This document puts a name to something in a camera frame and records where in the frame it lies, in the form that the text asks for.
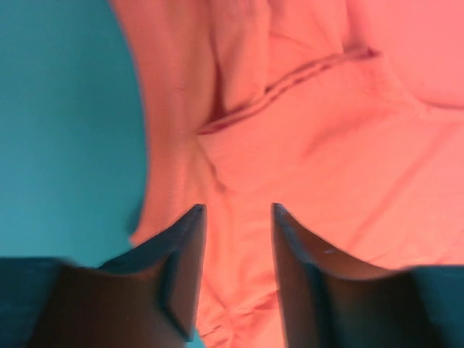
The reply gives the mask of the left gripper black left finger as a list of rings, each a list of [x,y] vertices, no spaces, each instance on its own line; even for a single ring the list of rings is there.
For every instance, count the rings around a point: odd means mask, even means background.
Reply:
[[[206,208],[194,205],[136,248],[86,268],[1,259],[3,347],[184,347],[193,339]]]

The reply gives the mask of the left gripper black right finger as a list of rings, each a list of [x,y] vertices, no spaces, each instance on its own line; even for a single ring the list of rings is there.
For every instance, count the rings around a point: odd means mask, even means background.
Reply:
[[[463,267],[388,270],[359,260],[273,205],[288,347],[461,347]]]

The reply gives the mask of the orange t shirt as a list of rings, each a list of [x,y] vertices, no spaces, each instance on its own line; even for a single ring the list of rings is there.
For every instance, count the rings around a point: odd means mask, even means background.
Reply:
[[[271,205],[387,268],[463,261],[463,113],[416,99],[345,1],[113,1],[149,169],[134,244],[207,207],[196,327],[282,347]]]

